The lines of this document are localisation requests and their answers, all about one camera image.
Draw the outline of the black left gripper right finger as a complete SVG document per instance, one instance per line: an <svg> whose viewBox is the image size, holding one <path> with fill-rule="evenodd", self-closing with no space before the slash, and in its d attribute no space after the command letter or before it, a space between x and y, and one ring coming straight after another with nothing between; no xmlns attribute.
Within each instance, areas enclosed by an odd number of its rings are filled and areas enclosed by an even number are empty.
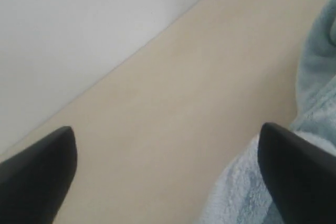
<svg viewBox="0 0 336 224"><path fill-rule="evenodd" d="M335 156L278 124L265 123L257 157L284 223L335 223Z"/></svg>

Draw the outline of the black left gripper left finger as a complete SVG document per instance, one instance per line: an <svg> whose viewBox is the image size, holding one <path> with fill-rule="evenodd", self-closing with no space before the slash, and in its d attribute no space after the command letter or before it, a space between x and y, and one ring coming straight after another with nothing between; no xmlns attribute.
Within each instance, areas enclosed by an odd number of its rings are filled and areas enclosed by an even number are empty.
<svg viewBox="0 0 336 224"><path fill-rule="evenodd" d="M53 223L77 160L73 129L63 126L1 162L1 223Z"/></svg>

